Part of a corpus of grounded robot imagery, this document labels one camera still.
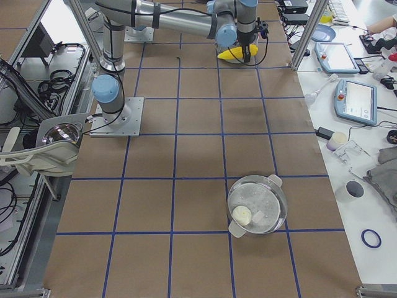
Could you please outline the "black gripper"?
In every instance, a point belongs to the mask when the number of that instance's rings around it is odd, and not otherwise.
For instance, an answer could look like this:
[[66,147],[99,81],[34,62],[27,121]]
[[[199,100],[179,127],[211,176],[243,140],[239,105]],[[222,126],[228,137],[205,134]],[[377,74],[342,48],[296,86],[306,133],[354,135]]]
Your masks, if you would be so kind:
[[254,43],[256,40],[255,31],[251,32],[241,32],[237,31],[237,41],[242,46],[243,50],[243,62],[249,63],[251,60],[250,44]]

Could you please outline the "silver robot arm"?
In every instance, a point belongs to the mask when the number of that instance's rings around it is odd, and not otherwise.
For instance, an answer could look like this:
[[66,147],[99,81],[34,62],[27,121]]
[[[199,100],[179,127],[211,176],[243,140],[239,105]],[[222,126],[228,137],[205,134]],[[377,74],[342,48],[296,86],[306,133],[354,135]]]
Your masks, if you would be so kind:
[[127,27],[168,29],[200,35],[216,46],[240,47],[239,62],[248,65],[251,45],[267,38],[268,26],[257,16],[257,1],[208,1],[205,12],[149,1],[96,1],[104,18],[104,41],[100,66],[106,73],[125,69],[124,33]]

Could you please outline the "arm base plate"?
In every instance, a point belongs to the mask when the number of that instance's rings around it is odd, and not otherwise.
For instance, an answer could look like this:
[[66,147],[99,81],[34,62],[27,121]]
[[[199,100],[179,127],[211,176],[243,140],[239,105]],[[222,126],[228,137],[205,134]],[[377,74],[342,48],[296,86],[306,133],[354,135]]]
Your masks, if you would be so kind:
[[125,43],[152,43],[154,37],[154,29],[147,26],[126,27]]
[[102,115],[94,118],[89,135],[92,137],[138,137],[144,100],[144,97],[127,97],[120,116],[103,114],[100,104],[97,104],[96,113]]

